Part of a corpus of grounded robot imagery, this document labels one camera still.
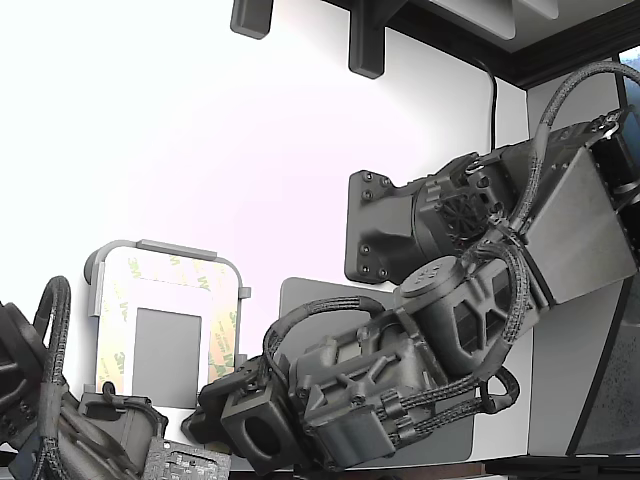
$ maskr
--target black braided cable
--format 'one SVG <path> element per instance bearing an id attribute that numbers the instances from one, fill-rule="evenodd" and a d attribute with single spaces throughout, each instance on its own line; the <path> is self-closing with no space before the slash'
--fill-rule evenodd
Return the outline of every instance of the black braided cable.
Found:
<path id="1" fill-rule="evenodd" d="M 502 338 L 512 345 L 518 338 L 529 303 L 529 274 L 522 253 L 515 247 L 503 243 L 478 245 L 480 257 L 499 258 L 507 265 L 511 285 L 511 304 Z"/>
<path id="2" fill-rule="evenodd" d="M 470 417 L 478 413 L 496 414 L 511 407 L 520 395 L 520 385 L 518 385 L 518 381 L 513 374 L 504 367 L 501 367 L 500 370 L 498 370 L 496 378 L 504 386 L 506 390 L 505 395 L 489 395 L 489 400 L 491 401 L 490 406 L 488 406 L 485 399 L 481 397 L 465 400 L 464 402 L 460 402 L 453 407 L 447 408 L 427 420 L 417 422 L 414 425 L 417 439 L 419 440 L 429 436 L 438 428 L 457 422 L 463 418 Z"/>
<path id="3" fill-rule="evenodd" d="M 444 387 L 434 388 L 426 392 L 416 393 L 400 400 L 400 405 L 404 410 L 411 410 L 412 408 L 421 407 L 423 405 L 431 405 L 442 400 L 448 400 L 449 398 L 457 397 L 463 393 L 467 393 L 475 389 L 479 385 L 479 380 L 471 375 L 456 380 Z M 388 418 L 387 412 L 384 408 L 379 408 L 376 411 L 378 418 L 386 420 Z"/>
<path id="4" fill-rule="evenodd" d="M 307 318 L 318 315 L 320 313 L 336 312 L 341 310 L 361 310 L 368 312 L 371 317 L 385 311 L 384 306 L 370 297 L 354 296 L 354 297 L 337 297 L 325 300 L 315 300 L 305 303 L 300 307 L 292 310 L 285 316 L 274 322 L 262 341 L 262 361 L 260 362 L 258 378 L 261 384 L 268 381 L 269 370 L 280 380 L 286 387 L 288 381 L 285 374 L 274 360 L 274 355 L 282 344 L 287 334 L 293 327 Z"/>
<path id="5" fill-rule="evenodd" d="M 64 356 L 69 332 L 69 317 L 71 309 L 71 287 L 64 277 L 54 277 L 49 280 L 40 299 L 38 316 L 49 316 L 52 319 L 51 339 L 49 340 L 49 356 L 44 367 L 42 377 L 41 411 L 38 415 L 38 427 L 42 431 L 47 424 L 46 435 L 42 435 L 41 447 L 36 459 L 36 467 L 32 473 L 32 479 L 38 480 L 46 471 L 58 480 L 70 480 L 62 460 L 58 447 L 58 418 L 60 416 L 60 403 L 51 402 L 47 397 L 50 391 L 47 385 L 61 387 L 65 384 L 62 376 Z"/>
<path id="6" fill-rule="evenodd" d="M 600 73 L 617 73 L 630 78 L 640 85 L 640 72 L 627 65 L 611 61 L 595 62 L 587 65 L 571 74 L 564 82 L 562 82 L 547 105 L 547 108 L 542 115 L 542 119 L 540 120 L 540 124 L 538 125 L 536 134 L 531 142 L 531 151 L 529 153 L 529 178 L 527 180 L 527 186 L 510 219 L 510 228 L 513 231 L 520 231 L 533 206 L 533 202 L 536 198 L 538 187 L 540 185 L 540 176 L 542 174 L 542 165 L 544 164 L 546 156 L 549 133 L 551 132 L 553 122 L 560 111 L 560 107 L 562 107 L 562 104 L 565 102 L 569 94 L 580 83 L 587 78 Z"/>

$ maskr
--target bolt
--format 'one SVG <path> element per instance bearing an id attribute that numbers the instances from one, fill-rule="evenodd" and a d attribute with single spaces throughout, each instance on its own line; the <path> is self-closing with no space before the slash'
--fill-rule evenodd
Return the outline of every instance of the bolt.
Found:
<path id="1" fill-rule="evenodd" d="M 306 400 L 309 397 L 309 390 L 304 387 L 300 387 L 296 390 L 296 395 L 298 395 L 300 400 Z"/>
<path id="2" fill-rule="evenodd" d="M 488 188 L 491 185 L 491 180 L 489 177 L 482 177 L 476 185 L 478 188 Z"/>
<path id="3" fill-rule="evenodd" d="M 351 405 L 354 407 L 359 407 L 364 404 L 364 397 L 362 395 L 354 395 L 351 398 Z"/>

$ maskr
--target gray plastic frame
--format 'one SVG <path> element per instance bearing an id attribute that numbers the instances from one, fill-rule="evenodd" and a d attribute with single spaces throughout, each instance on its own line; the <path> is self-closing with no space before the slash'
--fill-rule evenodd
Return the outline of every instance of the gray plastic frame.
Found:
<path id="1" fill-rule="evenodd" d="M 89 284 L 89 304 L 88 316 L 90 318 L 100 318 L 102 307 L 102 293 L 104 288 L 104 272 L 106 259 L 109 253 L 118 247 L 131 247 L 140 250 L 148 250 L 152 252 L 165 253 L 168 255 L 177 255 L 186 258 L 194 258 L 197 260 L 205 260 L 208 262 L 222 263 L 230 267 L 238 277 L 238 306 L 236 310 L 236 335 L 235 335 L 235 365 L 236 367 L 243 363 L 246 359 L 245 355 L 239 353 L 240 347 L 240 322 L 242 300 L 251 298 L 251 287 L 246 287 L 242 283 L 240 271 L 229 260 L 218 256 L 217 252 L 209 250 L 200 250 L 197 248 L 183 247 L 170 243 L 156 242 L 154 240 L 139 240 L 133 242 L 131 240 L 114 240 L 99 248 L 87 258 L 84 265 L 84 279 Z"/>

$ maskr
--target window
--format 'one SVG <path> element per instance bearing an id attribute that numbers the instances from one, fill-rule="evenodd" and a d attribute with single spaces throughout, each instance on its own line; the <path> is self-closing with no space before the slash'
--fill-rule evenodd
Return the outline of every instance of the window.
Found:
<path id="1" fill-rule="evenodd" d="M 640 47 L 632 48 L 620 54 L 620 62 L 640 70 Z M 628 78 L 624 79 L 624 87 L 629 105 L 635 105 L 640 109 L 640 86 Z"/>

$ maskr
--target shelf bracket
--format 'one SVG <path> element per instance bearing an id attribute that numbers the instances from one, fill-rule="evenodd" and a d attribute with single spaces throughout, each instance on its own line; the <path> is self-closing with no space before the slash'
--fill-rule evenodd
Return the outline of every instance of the shelf bracket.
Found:
<path id="1" fill-rule="evenodd" d="M 349 70 L 367 78 L 384 73 L 385 27 L 408 0 L 355 0 L 349 32 Z"/>
<path id="2" fill-rule="evenodd" d="M 231 30 L 261 40 L 271 30 L 273 0 L 233 0 Z"/>

